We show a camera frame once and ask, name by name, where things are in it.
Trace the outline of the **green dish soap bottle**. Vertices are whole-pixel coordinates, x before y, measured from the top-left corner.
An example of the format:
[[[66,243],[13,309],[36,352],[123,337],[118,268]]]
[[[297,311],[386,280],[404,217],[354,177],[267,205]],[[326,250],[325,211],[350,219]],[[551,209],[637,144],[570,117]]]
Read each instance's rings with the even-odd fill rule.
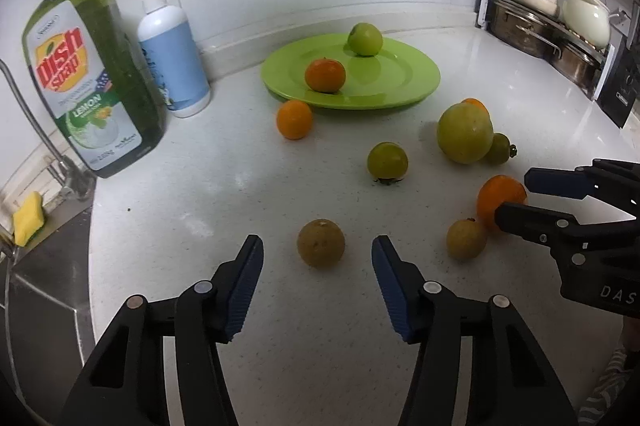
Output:
[[[163,137],[116,0],[42,0],[22,35],[32,82],[85,166],[108,178]]]

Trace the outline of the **steel sink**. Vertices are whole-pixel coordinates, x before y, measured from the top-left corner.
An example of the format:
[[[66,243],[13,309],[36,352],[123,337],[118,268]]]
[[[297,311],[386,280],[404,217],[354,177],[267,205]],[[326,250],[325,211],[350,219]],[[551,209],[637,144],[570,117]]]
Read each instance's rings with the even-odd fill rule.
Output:
[[[91,214],[91,200],[62,203],[15,260],[1,261],[1,374],[50,424],[94,347]]]

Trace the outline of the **green plate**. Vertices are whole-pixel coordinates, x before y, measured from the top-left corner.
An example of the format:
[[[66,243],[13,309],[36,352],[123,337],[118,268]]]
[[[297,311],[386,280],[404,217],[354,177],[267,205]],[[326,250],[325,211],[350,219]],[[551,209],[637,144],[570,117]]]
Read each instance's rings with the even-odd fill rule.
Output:
[[[305,71],[318,59],[344,66],[346,82],[336,94],[322,94],[307,86]],[[376,56],[364,58],[350,50],[342,33],[290,42],[268,56],[260,76],[272,94],[285,100],[351,111],[401,108],[422,101],[440,84],[439,68],[424,52],[386,38]]]

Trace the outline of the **green apple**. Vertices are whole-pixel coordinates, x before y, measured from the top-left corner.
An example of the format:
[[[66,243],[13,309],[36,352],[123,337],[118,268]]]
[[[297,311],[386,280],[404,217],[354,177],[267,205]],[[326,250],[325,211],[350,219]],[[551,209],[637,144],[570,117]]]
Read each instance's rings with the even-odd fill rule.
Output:
[[[383,35],[378,28],[366,22],[357,23],[347,37],[350,50],[358,56],[376,56],[383,42]]]

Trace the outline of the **white blue pump bottle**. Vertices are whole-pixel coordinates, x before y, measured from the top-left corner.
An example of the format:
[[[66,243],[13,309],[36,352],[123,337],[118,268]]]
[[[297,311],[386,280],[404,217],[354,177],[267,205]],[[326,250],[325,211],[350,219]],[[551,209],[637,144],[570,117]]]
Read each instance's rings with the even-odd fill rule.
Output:
[[[137,38],[168,112],[191,117],[209,104],[212,90],[186,12],[168,0],[142,0]]]

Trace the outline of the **orange tangerine on plate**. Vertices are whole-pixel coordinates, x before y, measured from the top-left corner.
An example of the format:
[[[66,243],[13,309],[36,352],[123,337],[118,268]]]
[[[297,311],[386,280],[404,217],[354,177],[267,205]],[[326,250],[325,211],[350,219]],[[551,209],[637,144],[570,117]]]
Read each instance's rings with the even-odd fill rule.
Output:
[[[314,60],[305,71],[306,85],[322,94],[335,94],[346,82],[346,70],[341,62],[323,58]]]

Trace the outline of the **small brownish fruit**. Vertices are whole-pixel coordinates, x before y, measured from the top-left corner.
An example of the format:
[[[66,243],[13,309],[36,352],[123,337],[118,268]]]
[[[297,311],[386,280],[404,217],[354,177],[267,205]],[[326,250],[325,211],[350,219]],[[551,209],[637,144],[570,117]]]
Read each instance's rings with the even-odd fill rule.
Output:
[[[335,222],[316,219],[302,227],[296,245],[299,257],[305,264],[316,269],[327,269],[342,259],[345,237]]]

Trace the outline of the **small green round fruit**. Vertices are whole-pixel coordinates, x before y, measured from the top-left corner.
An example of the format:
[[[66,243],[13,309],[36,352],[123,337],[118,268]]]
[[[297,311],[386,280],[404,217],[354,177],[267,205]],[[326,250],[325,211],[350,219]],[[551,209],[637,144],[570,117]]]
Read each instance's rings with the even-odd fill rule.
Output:
[[[395,183],[405,177],[409,168],[408,155],[394,142],[377,144],[367,157],[367,170],[376,181]]]

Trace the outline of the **small orange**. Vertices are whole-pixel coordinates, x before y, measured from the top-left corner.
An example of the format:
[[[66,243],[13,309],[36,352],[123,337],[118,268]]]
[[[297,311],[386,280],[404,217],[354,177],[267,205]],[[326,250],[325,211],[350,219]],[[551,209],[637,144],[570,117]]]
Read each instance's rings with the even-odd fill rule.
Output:
[[[478,99],[475,99],[475,98],[466,98],[466,99],[462,100],[462,101],[461,101],[461,103],[466,103],[466,104],[469,104],[469,105],[474,105],[474,106],[476,106],[477,108],[480,108],[481,110],[483,110],[483,111],[487,114],[487,116],[489,116],[489,117],[490,117],[489,112],[488,112],[488,109],[486,108],[486,106],[484,105],[484,103],[483,103],[482,101],[478,100]]]

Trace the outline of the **large yellow-green pear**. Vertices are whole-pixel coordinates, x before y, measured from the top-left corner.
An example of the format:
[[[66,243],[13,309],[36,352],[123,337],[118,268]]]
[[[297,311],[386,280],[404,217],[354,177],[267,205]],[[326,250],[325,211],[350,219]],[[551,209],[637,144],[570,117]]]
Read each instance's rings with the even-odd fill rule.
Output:
[[[455,163],[469,165],[488,153],[494,138],[494,127],[484,108],[460,102],[442,113],[436,137],[446,157]]]

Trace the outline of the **black appliance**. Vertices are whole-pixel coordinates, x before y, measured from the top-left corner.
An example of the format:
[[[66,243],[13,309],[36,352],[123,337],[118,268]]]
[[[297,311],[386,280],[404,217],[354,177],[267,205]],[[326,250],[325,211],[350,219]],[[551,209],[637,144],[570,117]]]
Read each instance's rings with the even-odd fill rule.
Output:
[[[618,128],[623,128],[638,94],[639,53],[629,50],[623,39],[597,102],[603,113]]]

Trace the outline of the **white ceramic pot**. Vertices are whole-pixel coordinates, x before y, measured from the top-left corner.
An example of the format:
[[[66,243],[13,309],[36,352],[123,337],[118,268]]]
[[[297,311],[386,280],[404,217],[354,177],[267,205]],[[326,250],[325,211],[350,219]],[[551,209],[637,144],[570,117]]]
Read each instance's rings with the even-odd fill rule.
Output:
[[[561,19],[594,48],[604,49],[611,38],[611,12],[600,0],[564,0]]]

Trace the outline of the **stainless steel pot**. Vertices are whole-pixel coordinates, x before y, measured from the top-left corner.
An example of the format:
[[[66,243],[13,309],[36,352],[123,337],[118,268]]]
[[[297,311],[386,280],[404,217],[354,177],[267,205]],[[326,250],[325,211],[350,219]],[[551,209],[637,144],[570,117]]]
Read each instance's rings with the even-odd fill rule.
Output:
[[[510,0],[488,0],[487,30],[509,46],[541,59],[560,58],[555,27],[540,14]]]

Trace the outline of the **large orange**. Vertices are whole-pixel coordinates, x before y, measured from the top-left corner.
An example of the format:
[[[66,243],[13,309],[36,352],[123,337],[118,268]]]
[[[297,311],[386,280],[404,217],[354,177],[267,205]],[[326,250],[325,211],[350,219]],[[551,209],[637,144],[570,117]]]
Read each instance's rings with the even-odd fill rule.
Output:
[[[495,210],[502,203],[525,204],[525,186],[506,175],[496,175],[488,179],[480,188],[476,199],[476,212],[480,222],[490,233],[497,233]]]

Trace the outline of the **yellow sponge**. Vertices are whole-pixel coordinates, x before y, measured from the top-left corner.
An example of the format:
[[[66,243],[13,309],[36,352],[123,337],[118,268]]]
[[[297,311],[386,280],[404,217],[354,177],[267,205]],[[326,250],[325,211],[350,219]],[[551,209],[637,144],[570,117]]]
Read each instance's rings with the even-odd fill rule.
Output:
[[[42,195],[39,192],[32,192],[13,214],[14,243],[20,247],[26,246],[45,221]]]

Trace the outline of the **small yellow-brown fruit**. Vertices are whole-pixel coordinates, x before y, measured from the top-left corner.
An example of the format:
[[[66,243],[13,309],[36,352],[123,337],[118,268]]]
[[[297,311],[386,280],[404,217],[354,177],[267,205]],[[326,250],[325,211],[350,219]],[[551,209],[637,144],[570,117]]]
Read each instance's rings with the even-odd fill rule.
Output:
[[[488,233],[479,221],[458,220],[447,231],[447,253],[458,261],[471,260],[483,253],[487,241]]]

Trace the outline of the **small green fruit with stem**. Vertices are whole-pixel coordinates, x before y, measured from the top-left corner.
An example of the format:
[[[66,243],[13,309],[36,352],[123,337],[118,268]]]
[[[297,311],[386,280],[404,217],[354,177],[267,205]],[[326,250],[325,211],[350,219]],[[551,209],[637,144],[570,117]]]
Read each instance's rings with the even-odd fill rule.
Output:
[[[484,157],[484,161],[491,166],[499,166],[518,155],[518,148],[505,134],[496,132],[491,147]]]

